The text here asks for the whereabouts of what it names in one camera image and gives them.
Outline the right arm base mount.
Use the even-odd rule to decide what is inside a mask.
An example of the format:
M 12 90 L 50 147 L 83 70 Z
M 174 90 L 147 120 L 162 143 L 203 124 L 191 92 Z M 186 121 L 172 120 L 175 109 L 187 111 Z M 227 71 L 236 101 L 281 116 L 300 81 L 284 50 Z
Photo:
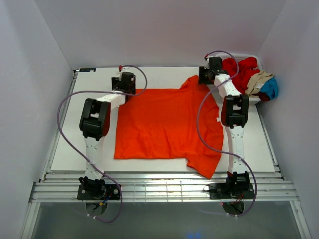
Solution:
M 255 196 L 255 191 L 251 183 L 247 190 L 239 189 L 237 191 L 226 189 L 225 183 L 212 183 L 205 185 L 203 191 L 209 193 L 210 199 L 253 199 Z

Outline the orange t-shirt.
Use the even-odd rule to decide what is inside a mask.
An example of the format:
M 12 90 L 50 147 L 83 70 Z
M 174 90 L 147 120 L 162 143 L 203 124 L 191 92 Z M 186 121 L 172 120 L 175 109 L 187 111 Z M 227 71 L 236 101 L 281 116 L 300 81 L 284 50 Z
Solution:
M 179 89 L 137 90 L 119 107 L 115 159 L 187 159 L 210 179 L 221 159 L 224 129 L 219 106 L 198 76 Z

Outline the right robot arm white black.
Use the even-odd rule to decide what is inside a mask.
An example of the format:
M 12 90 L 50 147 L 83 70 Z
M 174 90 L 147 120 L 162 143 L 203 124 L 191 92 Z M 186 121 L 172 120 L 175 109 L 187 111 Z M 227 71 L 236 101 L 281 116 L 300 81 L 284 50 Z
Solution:
M 241 94 L 223 69 L 221 57 L 205 56 L 199 67 L 199 83 L 214 85 L 223 99 L 220 119 L 228 139 L 229 165 L 225 183 L 210 184 L 211 199 L 242 198 L 250 190 L 249 168 L 244 160 L 244 127 L 248 121 L 249 97 Z

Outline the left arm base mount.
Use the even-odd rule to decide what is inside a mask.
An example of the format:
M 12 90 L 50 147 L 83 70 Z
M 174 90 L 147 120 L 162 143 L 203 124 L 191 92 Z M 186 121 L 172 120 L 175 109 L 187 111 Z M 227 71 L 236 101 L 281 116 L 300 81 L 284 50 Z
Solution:
M 77 193 L 77 200 L 119 200 L 120 192 L 115 184 L 106 184 L 98 186 L 80 185 Z

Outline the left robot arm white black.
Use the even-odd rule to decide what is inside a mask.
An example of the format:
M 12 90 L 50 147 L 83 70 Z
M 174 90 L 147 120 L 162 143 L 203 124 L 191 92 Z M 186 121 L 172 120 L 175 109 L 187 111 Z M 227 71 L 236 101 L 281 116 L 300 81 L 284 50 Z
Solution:
M 102 174 L 96 168 L 103 158 L 104 138 L 110 129 L 111 111 L 125 104 L 136 93 L 136 76 L 132 72 L 112 77 L 112 92 L 97 99 L 87 98 L 84 103 L 79 128 L 84 136 L 86 157 L 89 159 L 85 176 L 79 178 L 89 194 L 100 199 L 106 193 Z

